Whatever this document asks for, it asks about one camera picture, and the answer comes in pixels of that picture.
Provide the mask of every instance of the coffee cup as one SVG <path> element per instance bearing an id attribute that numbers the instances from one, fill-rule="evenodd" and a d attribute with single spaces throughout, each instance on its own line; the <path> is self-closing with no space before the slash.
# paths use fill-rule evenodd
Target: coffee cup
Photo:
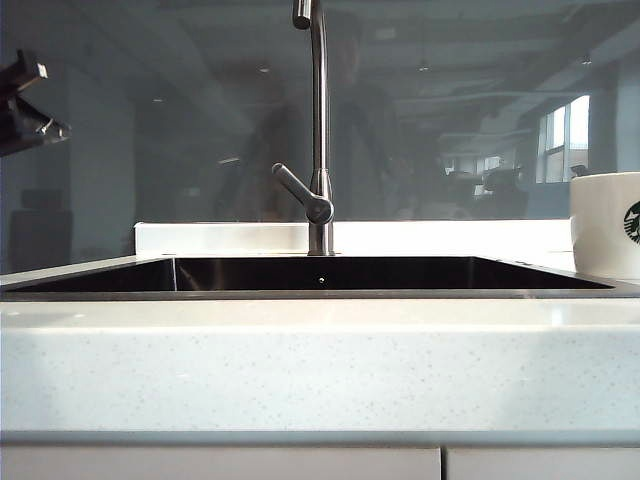
<path id="1" fill-rule="evenodd" d="M 570 190 L 576 271 L 640 279 L 640 172 L 577 177 Z"/>

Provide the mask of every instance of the kitchen faucet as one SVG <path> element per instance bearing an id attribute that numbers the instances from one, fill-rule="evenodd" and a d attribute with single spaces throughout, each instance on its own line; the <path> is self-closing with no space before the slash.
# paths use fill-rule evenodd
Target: kitchen faucet
<path id="1" fill-rule="evenodd" d="M 272 172 L 305 207 L 309 220 L 309 255 L 333 255 L 333 203 L 329 180 L 329 82 L 327 38 L 320 0 L 294 0 L 293 25 L 311 30 L 313 57 L 313 175 L 307 188 L 281 163 Z"/>

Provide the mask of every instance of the undermount sink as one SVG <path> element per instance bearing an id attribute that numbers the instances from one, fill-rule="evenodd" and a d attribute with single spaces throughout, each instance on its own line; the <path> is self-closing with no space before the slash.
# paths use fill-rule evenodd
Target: undermount sink
<path id="1" fill-rule="evenodd" d="M 3 300 L 638 297 L 640 287 L 480 257 L 168 258 L 2 289 Z"/>

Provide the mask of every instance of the glass partition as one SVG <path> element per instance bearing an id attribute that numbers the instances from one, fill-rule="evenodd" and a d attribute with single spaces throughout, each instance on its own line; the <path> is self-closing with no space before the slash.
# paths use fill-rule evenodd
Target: glass partition
<path id="1" fill-rule="evenodd" d="M 325 0 L 336 220 L 568 216 L 640 170 L 640 3 Z M 304 221 L 308 31 L 290 0 L 4 0 L 2 63 L 71 137 L 1 159 L 2 272 L 130 254 L 135 222 Z"/>

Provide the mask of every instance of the cabinet drawer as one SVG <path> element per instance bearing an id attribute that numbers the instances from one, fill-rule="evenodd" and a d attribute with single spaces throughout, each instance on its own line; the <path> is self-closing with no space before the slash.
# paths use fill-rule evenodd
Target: cabinet drawer
<path id="1" fill-rule="evenodd" d="M 453 448 L 448 480 L 638 480 L 635 448 Z"/>
<path id="2" fill-rule="evenodd" d="M 113 480 L 440 480 L 418 448 L 6 446 L 2 478 Z"/>

